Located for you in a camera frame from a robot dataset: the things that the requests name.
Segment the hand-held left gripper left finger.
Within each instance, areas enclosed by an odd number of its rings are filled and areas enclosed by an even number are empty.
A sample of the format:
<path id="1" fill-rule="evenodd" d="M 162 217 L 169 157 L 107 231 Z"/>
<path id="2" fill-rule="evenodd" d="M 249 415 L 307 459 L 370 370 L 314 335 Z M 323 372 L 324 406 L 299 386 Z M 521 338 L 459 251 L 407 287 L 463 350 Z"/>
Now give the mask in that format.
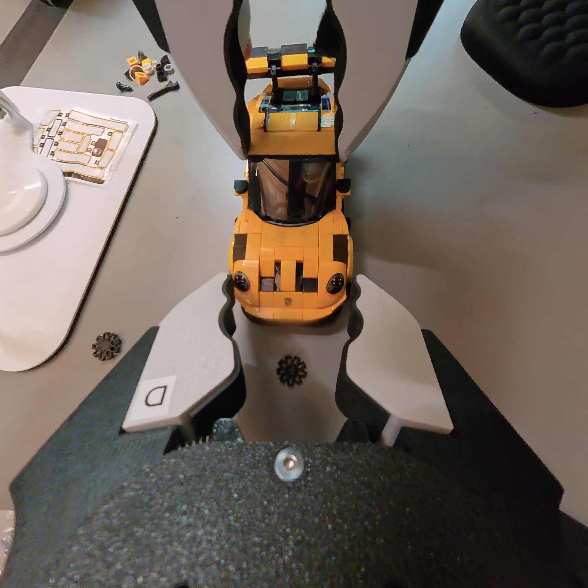
<path id="1" fill-rule="evenodd" d="M 238 377 L 232 338 L 230 274 L 219 273 L 178 303 L 160 322 L 122 423 L 126 432 L 178 425 L 197 433 L 192 418 Z"/>

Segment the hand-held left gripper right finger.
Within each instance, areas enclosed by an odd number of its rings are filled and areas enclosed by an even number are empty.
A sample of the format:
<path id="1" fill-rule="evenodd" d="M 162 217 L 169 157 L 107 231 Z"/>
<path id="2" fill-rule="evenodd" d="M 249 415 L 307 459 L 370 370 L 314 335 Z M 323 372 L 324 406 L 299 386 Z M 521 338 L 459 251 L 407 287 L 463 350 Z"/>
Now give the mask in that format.
<path id="1" fill-rule="evenodd" d="M 388 446 L 402 427 L 449 434 L 452 419 L 417 320 L 364 275 L 353 280 L 349 303 L 335 391 L 342 414 Z"/>

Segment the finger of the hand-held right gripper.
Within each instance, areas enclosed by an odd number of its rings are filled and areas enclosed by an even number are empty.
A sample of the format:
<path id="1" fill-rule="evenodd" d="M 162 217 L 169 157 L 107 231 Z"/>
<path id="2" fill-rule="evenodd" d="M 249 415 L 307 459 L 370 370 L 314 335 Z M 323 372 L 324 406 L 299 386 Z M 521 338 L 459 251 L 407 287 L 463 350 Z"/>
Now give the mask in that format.
<path id="1" fill-rule="evenodd" d="M 241 158 L 251 147 L 244 98 L 249 1 L 157 1 L 171 55 L 203 112 Z"/>
<path id="2" fill-rule="evenodd" d="M 327 1 L 337 36 L 336 153 L 346 162 L 382 114 L 406 67 L 417 1 Z"/>

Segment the yellow and black lego car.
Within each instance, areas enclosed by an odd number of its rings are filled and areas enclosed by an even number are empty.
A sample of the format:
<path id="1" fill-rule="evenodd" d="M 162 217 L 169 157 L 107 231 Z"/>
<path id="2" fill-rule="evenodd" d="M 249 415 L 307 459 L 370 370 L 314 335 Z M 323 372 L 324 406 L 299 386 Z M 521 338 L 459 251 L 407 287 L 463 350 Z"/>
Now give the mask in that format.
<path id="1" fill-rule="evenodd" d="M 247 110 L 251 147 L 229 253 L 235 298 L 253 320 L 317 322 L 343 304 L 353 243 L 343 198 L 350 180 L 336 155 L 334 94 L 321 78 L 333 56 L 305 43 L 253 48 L 249 79 L 271 83 Z"/>

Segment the pile of small lego pieces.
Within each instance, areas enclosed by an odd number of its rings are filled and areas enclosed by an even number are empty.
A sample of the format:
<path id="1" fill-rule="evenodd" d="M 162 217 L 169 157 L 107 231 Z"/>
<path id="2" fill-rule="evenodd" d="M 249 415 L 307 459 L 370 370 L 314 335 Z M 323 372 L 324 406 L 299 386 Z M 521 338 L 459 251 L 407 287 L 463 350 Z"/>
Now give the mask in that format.
<path id="1" fill-rule="evenodd" d="M 163 96 L 180 90 L 180 84 L 173 79 L 175 69 L 167 54 L 159 61 L 152 60 L 139 50 L 136 55 L 126 59 L 127 68 L 123 73 L 124 80 L 115 83 L 120 93 L 131 93 L 136 87 L 153 84 L 151 92 L 147 94 L 148 102 L 153 102 Z"/>

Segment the black lego wheel rim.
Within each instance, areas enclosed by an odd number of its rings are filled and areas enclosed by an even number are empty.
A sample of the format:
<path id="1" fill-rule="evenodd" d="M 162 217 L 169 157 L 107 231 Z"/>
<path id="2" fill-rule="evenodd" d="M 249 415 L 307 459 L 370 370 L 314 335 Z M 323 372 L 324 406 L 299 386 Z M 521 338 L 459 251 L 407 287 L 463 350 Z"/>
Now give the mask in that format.
<path id="1" fill-rule="evenodd" d="M 297 355 L 285 355 L 277 363 L 276 374 L 288 388 L 301 386 L 307 377 L 306 363 Z"/>
<path id="2" fill-rule="evenodd" d="M 122 340 L 116 333 L 104 332 L 92 343 L 92 355 L 100 361 L 113 359 L 122 349 Z"/>

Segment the lego sticker sheet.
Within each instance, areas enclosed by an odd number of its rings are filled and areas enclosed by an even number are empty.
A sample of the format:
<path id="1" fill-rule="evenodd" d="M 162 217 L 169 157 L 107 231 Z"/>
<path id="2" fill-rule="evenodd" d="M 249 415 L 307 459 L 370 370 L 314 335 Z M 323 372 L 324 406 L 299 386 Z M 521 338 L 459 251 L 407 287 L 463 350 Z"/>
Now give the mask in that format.
<path id="1" fill-rule="evenodd" d="M 54 161 L 66 178 L 105 187 L 137 125 L 80 109 L 51 109 L 33 133 L 32 150 Z"/>

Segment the white monitor stand base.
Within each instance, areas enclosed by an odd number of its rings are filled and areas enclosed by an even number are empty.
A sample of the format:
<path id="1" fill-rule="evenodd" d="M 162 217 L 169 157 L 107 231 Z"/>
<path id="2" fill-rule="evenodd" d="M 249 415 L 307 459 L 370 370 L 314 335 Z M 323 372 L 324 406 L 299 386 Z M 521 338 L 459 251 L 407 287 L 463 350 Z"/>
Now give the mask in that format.
<path id="1" fill-rule="evenodd" d="M 155 133 L 137 98 L 25 86 L 1 90 L 1 370 L 27 371 L 65 342 Z M 41 117 L 80 109 L 137 127 L 105 187 L 33 152 Z"/>

